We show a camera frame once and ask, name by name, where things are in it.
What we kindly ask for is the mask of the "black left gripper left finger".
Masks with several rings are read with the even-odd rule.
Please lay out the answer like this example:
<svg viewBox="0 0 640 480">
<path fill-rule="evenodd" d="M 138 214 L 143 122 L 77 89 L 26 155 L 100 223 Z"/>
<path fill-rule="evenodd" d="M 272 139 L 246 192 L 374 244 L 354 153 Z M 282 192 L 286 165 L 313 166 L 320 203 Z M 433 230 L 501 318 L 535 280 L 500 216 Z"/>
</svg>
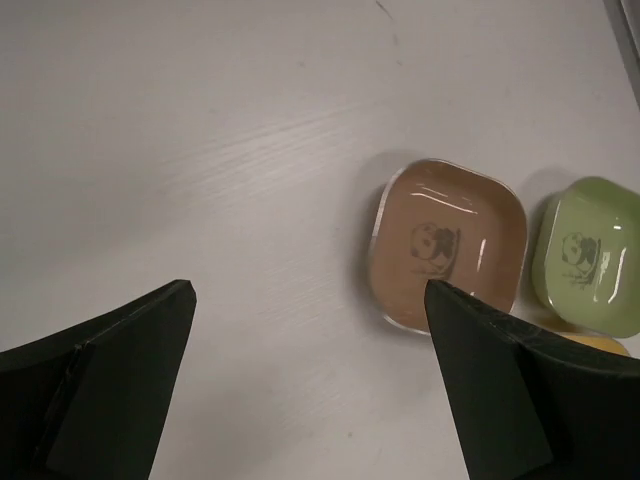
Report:
<svg viewBox="0 0 640 480">
<path fill-rule="evenodd" d="M 174 280 L 2 352 L 2 478 L 148 478 L 196 304 Z"/>
</svg>

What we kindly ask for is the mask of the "brown panda plate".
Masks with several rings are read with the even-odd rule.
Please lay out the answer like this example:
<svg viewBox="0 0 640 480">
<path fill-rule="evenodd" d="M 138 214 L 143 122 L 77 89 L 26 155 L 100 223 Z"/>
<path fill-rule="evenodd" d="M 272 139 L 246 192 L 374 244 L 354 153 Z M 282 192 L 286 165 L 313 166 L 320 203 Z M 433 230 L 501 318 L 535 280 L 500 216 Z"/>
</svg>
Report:
<svg viewBox="0 0 640 480">
<path fill-rule="evenodd" d="M 527 243 L 525 210 L 504 183 L 441 159 L 415 161 L 381 195 L 368 250 L 372 296 L 386 321 L 423 335 L 430 280 L 510 312 Z"/>
</svg>

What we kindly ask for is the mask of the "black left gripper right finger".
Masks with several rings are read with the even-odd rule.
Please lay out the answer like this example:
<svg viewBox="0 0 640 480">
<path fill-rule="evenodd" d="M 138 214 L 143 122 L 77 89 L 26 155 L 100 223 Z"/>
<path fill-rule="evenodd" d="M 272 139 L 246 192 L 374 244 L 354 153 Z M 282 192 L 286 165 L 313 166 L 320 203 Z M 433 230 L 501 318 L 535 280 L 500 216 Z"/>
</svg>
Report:
<svg viewBox="0 0 640 480">
<path fill-rule="evenodd" d="M 500 312 L 451 284 L 424 305 L 472 479 L 636 479 L 639 361 Z"/>
</svg>

